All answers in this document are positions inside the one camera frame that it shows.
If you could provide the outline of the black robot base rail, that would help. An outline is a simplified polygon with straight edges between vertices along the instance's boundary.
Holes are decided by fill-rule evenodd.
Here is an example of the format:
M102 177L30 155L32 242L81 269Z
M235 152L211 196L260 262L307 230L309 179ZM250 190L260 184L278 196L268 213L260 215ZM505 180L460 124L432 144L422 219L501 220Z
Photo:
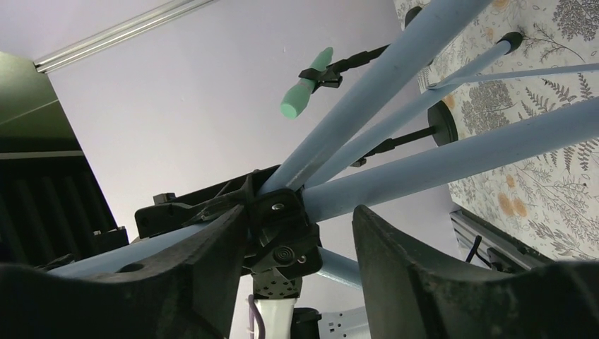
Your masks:
M503 273L522 273L553 262L467 210L454 211L450 218L459 249L469 263Z

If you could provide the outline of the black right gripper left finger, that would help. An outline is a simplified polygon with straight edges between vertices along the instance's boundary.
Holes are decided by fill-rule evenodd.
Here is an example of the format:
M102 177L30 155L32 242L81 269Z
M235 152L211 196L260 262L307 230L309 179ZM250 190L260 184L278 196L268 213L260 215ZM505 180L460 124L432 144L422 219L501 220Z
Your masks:
M247 247L236 206L116 273L63 278L1 267L2 338L227 338Z

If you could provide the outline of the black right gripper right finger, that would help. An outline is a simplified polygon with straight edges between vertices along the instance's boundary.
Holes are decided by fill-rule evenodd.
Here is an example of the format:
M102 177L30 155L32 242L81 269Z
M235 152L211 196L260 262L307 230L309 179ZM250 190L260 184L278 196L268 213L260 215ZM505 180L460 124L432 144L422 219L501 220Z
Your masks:
M352 215L373 338L597 338L598 263L501 273L449 256L366 206Z

